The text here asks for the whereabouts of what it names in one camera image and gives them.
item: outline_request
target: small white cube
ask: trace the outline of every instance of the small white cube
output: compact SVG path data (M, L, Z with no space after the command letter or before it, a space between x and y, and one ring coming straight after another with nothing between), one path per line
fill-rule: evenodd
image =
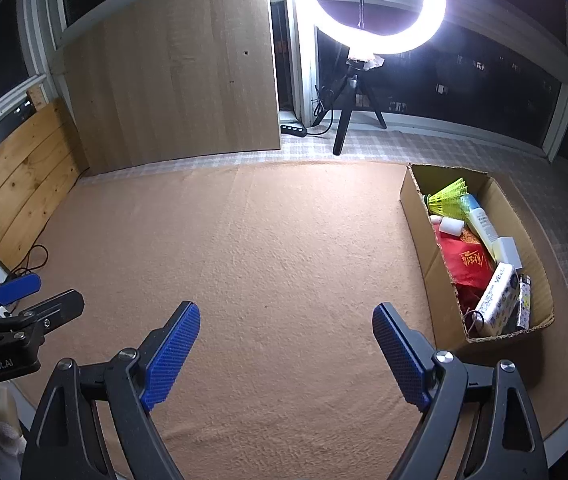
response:
M510 264L515 270L521 270L524 266L519 258L519 252L515 245L515 238L501 237L492 243L492 252L495 254L495 261L498 264Z

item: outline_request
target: cardboard box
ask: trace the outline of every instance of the cardboard box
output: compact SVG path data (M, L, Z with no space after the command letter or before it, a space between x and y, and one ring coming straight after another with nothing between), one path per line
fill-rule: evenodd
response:
M522 332L488 338L470 338L465 329L457 291L444 263L441 247L430 224L423 195L435 194L463 177L468 192L475 195L500 236L512 236L524 264L524 272L532 280L531 328ZM401 187L400 201L408 220L419 265L424 277L430 317L436 346L460 354L499 348L550 326L554 321L554 305L550 284L541 259L521 219L513 210L497 181L486 173L465 168L408 166ZM528 210L526 216L533 216Z

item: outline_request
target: red pouch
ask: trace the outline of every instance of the red pouch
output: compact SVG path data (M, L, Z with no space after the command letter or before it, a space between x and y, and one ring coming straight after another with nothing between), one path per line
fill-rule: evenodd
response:
M435 235L444 254L444 261L457 288L462 314L474 310L492 279L492 259L486 249L468 227L460 237L439 232L439 225L433 226Z

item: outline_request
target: blue textured pad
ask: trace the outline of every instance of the blue textured pad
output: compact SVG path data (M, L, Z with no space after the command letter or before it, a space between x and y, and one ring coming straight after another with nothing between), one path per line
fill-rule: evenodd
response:
M168 397L198 333L199 309L196 304L191 304L146 371L145 390L140 400L149 412Z
M424 369L381 305L373 312L373 334L406 402L415 404L420 412L426 411L431 399Z
M26 274L0 285L0 305L7 306L40 290L42 280L36 274Z

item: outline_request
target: checkered cloth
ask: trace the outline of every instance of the checkered cloth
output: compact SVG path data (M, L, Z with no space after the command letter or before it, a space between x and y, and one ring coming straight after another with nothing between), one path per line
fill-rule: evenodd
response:
M280 160L337 160L334 131L324 137L282 136L282 149L232 153L157 162L81 179L79 185L193 168L215 168ZM403 132L349 130L340 160L387 160L440 166L464 166L509 174L535 212L568 282L568 175L547 160L477 140L450 139Z

